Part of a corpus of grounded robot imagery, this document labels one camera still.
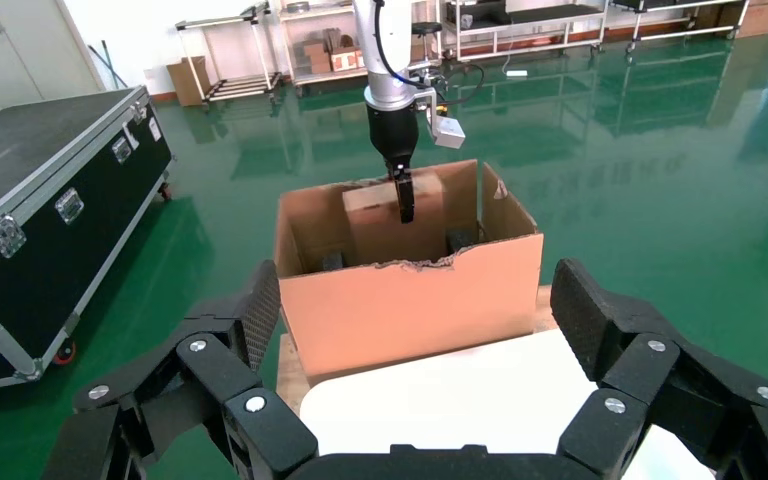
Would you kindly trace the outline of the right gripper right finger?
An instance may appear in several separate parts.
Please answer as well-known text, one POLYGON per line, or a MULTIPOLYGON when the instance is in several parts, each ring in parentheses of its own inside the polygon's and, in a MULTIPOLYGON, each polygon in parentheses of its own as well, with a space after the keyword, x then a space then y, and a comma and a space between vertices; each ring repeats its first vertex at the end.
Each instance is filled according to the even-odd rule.
POLYGON ((601 287, 561 259, 550 307, 596 386, 558 453, 598 479, 621 477, 652 427, 719 479, 768 479, 768 379, 686 339, 652 304, 601 287))

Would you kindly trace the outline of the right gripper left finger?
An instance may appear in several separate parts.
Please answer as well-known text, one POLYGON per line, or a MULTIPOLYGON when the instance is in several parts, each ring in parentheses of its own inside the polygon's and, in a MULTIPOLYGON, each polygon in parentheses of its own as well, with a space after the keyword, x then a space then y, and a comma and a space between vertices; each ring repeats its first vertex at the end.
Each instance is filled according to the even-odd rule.
POLYGON ((259 375, 280 319, 276 266, 189 313, 159 345, 82 387, 45 479, 143 479, 177 437, 202 427, 241 479, 287 479, 318 441, 259 375))

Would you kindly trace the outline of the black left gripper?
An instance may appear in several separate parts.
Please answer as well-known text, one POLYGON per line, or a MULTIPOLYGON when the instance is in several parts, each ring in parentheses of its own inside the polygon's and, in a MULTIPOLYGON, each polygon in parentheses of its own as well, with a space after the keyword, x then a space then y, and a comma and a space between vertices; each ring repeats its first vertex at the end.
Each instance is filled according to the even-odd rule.
POLYGON ((409 167, 419 137, 415 105, 389 111, 368 105, 367 118, 371 143, 383 157, 396 188, 400 220, 409 224, 414 219, 415 209, 409 167))

